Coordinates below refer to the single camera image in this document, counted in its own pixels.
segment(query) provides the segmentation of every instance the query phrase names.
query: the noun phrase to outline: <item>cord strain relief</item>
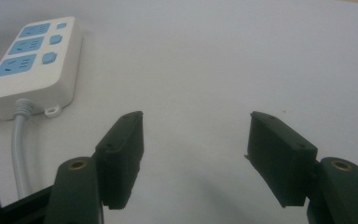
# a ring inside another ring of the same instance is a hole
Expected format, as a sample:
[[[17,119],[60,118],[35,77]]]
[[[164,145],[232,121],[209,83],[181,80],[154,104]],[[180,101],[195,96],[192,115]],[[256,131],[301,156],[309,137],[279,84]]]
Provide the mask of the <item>cord strain relief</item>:
[[[27,119],[31,117],[34,111],[34,104],[26,99],[20,99],[16,102],[16,112],[14,115],[23,115]]]

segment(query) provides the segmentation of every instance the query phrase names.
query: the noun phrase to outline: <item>electrical outlet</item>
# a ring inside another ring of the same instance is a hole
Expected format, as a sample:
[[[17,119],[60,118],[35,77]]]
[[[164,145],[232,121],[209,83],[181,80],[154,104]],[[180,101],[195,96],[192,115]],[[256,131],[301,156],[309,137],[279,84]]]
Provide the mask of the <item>electrical outlet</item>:
[[[0,118],[13,119],[20,99],[58,116],[74,97],[81,43],[74,17],[25,25],[0,62]]]
[[[48,32],[50,23],[44,23],[40,25],[33,25],[25,27],[19,37],[27,37],[32,35],[43,35]]]
[[[27,72],[34,64],[36,54],[6,59],[0,66],[0,77]]]
[[[27,40],[19,40],[16,43],[14,43],[8,55],[38,50],[40,49],[40,46],[42,46],[43,39],[44,37],[41,36],[41,37],[27,39]]]

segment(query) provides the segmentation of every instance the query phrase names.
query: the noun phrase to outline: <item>power switch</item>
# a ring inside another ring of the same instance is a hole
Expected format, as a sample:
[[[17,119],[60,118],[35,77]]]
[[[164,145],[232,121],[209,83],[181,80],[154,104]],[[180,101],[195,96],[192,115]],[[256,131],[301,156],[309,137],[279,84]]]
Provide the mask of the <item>power switch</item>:
[[[62,35],[54,35],[50,38],[50,45],[58,44],[62,41]]]
[[[42,58],[42,64],[54,63],[57,57],[57,53],[49,52],[45,53]]]

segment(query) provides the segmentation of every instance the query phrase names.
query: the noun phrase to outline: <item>outlet socket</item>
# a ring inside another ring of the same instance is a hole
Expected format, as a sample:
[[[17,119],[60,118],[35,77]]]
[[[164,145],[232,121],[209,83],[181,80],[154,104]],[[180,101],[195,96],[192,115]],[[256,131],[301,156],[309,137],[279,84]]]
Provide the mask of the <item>outlet socket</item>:
[[[36,54],[6,59],[0,66],[0,77],[27,72],[34,64]]]
[[[50,23],[44,23],[40,25],[33,25],[25,27],[19,37],[27,37],[32,35],[42,35],[48,32]]]
[[[40,46],[42,46],[43,38],[44,37],[41,36],[27,40],[19,40],[14,43],[8,55],[38,50],[40,49]]]

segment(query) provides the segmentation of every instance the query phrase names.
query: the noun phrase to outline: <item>brass insert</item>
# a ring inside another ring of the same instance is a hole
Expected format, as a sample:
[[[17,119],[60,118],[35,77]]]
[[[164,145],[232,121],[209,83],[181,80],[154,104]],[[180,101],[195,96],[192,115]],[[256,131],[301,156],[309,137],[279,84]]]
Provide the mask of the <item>brass insert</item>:
[[[345,161],[331,161],[331,165],[340,171],[350,172],[353,170],[351,165]]]
[[[81,170],[86,166],[87,166],[86,161],[74,161],[68,166],[68,168],[69,170],[75,171],[75,170]]]

